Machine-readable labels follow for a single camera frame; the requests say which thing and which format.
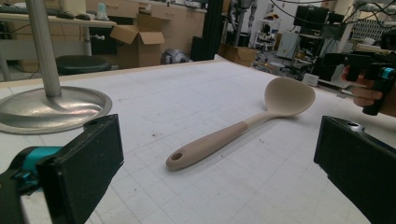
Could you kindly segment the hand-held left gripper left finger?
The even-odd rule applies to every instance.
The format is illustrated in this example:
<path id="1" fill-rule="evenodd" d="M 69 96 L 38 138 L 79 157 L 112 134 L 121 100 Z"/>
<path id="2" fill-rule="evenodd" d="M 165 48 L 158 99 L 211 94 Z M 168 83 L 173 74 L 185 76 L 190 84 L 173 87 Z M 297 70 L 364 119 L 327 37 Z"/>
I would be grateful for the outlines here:
<path id="1" fill-rule="evenodd" d="M 53 224 L 84 224 L 124 163 L 119 117 L 94 119 L 35 167 Z"/>

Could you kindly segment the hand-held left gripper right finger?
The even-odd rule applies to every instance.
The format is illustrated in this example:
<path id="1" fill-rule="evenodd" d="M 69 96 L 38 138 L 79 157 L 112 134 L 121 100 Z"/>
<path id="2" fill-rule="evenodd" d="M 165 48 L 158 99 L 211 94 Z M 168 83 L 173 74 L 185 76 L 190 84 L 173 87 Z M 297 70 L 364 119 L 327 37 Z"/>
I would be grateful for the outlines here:
<path id="1" fill-rule="evenodd" d="M 314 163 L 372 224 L 396 224 L 396 148 L 358 123 L 324 116 Z"/>

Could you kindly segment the metal stand with round base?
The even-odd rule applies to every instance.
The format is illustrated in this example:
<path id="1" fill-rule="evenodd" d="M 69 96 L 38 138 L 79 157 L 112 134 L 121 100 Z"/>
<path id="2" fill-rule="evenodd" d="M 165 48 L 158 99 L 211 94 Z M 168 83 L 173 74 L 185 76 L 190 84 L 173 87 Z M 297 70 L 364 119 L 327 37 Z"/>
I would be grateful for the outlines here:
<path id="1" fill-rule="evenodd" d="M 44 0 L 26 0 L 26 4 L 29 16 L 47 15 Z M 112 107 L 106 94 L 60 84 L 50 32 L 40 34 L 35 27 L 33 37 L 43 87 L 0 100 L 0 132 L 58 133 L 79 128 L 106 115 Z"/>

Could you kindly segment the beige silicone ladle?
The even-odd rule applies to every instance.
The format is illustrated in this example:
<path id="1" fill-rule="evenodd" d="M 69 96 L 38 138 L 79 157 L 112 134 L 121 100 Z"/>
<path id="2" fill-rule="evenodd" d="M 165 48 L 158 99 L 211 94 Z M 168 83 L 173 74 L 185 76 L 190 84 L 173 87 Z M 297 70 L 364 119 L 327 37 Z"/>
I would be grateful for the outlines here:
<path id="1" fill-rule="evenodd" d="M 311 87 L 302 82 L 277 77 L 266 86 L 264 99 L 266 111 L 188 143 L 167 158 L 166 167 L 171 171 L 184 169 L 207 158 L 269 119 L 299 115 L 314 103 L 316 94 Z"/>

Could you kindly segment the black monitor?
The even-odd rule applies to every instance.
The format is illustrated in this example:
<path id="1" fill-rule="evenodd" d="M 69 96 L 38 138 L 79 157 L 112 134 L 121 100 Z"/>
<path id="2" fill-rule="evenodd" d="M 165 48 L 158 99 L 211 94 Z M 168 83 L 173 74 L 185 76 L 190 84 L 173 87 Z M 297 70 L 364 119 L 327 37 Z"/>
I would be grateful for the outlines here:
<path id="1" fill-rule="evenodd" d="M 321 31 L 328 12 L 326 7 L 298 6 L 293 25 L 300 27 L 301 34 L 312 35 Z"/>

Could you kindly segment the black round stool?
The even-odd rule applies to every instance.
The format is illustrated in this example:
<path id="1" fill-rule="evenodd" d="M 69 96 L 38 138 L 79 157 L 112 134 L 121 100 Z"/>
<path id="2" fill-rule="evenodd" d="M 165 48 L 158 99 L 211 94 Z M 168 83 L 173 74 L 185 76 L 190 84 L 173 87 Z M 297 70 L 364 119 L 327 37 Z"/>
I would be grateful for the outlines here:
<path id="1" fill-rule="evenodd" d="M 60 75 L 77 75 L 94 72 L 109 71 L 111 62 L 96 56 L 89 55 L 64 55 L 56 59 Z"/>

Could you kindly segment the small cardboard box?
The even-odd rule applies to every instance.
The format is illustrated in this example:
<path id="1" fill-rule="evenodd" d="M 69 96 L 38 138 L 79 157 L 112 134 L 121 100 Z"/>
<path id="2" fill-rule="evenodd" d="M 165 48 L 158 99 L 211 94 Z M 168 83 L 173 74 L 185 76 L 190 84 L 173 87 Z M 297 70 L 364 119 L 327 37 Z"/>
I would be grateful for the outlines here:
<path id="1" fill-rule="evenodd" d="M 232 63 L 250 67 L 256 59 L 256 50 L 247 47 L 235 47 L 221 44 L 219 46 L 218 55 Z"/>

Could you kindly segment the white grid mat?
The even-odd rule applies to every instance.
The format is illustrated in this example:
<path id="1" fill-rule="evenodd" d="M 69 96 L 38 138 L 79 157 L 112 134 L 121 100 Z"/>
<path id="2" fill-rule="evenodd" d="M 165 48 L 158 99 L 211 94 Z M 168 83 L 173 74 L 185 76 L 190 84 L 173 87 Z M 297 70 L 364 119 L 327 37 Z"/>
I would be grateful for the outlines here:
<path id="1" fill-rule="evenodd" d="M 63 77 L 106 93 L 120 119 L 124 163 L 87 224 L 369 224 L 314 162 L 320 121 L 357 122 L 396 147 L 396 119 L 364 115 L 323 88 L 301 115 L 254 128 L 189 168 L 166 168 L 180 147 L 262 112 L 269 81 L 222 61 Z"/>

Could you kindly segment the open cardboard box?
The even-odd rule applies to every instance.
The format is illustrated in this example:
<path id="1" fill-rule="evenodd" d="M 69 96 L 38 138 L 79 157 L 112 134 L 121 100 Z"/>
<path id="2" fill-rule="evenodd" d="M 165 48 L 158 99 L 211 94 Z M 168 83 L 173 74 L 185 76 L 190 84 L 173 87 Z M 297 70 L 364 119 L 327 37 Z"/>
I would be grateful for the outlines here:
<path id="1" fill-rule="evenodd" d="M 134 25 L 117 25 L 110 36 L 117 41 L 120 69 L 147 67 L 161 64 L 163 21 L 138 14 Z"/>

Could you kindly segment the grey rounded device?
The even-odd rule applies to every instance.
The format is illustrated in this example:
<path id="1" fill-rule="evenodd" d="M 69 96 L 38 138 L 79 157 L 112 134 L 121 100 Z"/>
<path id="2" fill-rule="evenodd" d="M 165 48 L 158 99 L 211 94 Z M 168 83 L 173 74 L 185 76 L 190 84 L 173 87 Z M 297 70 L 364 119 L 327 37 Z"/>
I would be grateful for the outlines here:
<path id="1" fill-rule="evenodd" d="M 188 63 L 190 59 L 180 49 L 166 49 L 161 57 L 161 64 Z"/>

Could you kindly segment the white desk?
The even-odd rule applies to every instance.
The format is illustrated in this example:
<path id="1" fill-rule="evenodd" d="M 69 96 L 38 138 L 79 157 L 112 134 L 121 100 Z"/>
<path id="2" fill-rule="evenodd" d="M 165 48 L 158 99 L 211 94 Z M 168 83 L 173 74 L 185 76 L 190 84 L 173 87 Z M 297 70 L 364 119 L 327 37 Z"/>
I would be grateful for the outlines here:
<path id="1" fill-rule="evenodd" d="M 29 22 L 32 26 L 32 31 L 35 27 L 38 27 L 38 32 L 41 34 L 42 31 L 50 31 L 49 24 L 61 24 L 78 26 L 81 28 L 83 40 L 79 42 L 54 42 L 54 54 L 56 56 L 65 55 L 68 53 L 72 54 L 92 54 L 91 37 L 89 28 L 90 27 L 101 27 L 101 28 L 112 28 L 116 25 L 113 21 L 83 21 L 83 20 L 68 20 L 60 19 L 55 16 L 47 16 L 46 14 L 38 14 L 34 16 L 24 14 L 8 14 L 0 13 L 0 21 L 24 21 Z M 6 39 L 0 40 L 0 70 L 4 81 L 11 81 L 11 75 L 7 66 L 7 61 L 13 60 L 35 60 L 36 50 L 34 40 L 18 40 L 18 39 Z"/>

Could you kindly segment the white bottle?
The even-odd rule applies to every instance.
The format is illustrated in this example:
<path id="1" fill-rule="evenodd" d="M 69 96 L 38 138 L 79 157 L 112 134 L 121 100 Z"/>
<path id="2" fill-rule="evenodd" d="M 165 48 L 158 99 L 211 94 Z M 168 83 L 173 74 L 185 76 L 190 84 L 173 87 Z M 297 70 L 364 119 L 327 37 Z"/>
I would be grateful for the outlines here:
<path id="1" fill-rule="evenodd" d="M 108 16 L 106 14 L 106 4 L 105 3 L 98 3 L 97 4 L 97 11 L 95 18 L 99 21 L 107 21 Z"/>

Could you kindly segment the black metal frame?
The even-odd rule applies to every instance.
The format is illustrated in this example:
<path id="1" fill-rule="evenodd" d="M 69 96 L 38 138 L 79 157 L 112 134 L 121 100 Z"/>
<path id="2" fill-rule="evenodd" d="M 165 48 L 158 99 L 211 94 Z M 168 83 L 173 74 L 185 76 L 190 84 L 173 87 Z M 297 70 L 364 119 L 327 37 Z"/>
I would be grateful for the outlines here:
<path id="1" fill-rule="evenodd" d="M 219 49 L 223 27 L 224 0 L 200 1 L 207 4 L 207 10 L 202 35 L 192 38 L 191 58 L 196 62 L 214 59 Z"/>

